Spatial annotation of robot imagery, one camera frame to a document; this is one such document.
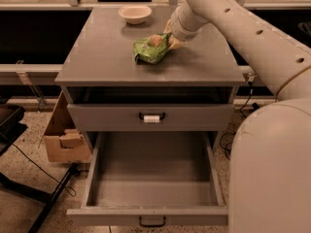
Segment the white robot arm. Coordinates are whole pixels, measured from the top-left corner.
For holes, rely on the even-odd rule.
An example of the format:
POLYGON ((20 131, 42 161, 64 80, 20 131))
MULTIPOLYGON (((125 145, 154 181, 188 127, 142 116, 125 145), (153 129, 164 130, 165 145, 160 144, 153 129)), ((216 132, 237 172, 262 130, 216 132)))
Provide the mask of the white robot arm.
POLYGON ((251 113, 232 146, 228 233, 311 233, 310 49, 237 0, 185 0, 171 31, 192 40, 212 23, 273 102, 251 113))

